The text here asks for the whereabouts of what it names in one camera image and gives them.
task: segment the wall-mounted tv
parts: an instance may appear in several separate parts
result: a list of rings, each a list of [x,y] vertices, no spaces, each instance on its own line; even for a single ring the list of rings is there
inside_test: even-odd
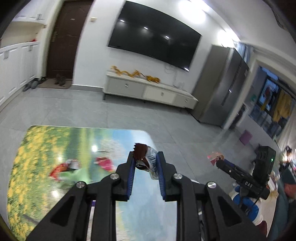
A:
[[[108,46],[189,70],[200,37],[194,29],[163,12],[126,1]]]

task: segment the ceiling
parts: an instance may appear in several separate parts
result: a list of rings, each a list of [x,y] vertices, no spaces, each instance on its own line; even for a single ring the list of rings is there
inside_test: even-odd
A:
[[[279,27],[263,0],[204,0],[233,29],[241,42],[267,50],[296,67],[296,43]]]

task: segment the white tv stand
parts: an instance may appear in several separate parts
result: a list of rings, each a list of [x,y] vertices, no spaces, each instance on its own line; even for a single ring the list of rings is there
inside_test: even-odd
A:
[[[193,109],[198,102],[191,94],[173,86],[149,82],[144,78],[132,78],[107,72],[107,81],[103,88],[106,94],[126,96],[135,99]]]

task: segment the door mat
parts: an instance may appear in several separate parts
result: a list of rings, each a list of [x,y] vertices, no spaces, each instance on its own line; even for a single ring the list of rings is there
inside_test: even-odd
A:
[[[38,85],[39,88],[52,88],[52,89],[69,89],[72,85],[72,80],[66,80],[64,85],[55,85],[56,79],[47,79],[42,84]]]

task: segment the refrigerator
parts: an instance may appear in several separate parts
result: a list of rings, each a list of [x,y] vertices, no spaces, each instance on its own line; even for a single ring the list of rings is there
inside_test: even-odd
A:
[[[234,48],[213,45],[192,95],[191,111],[201,123],[222,126],[232,111],[249,67]]]

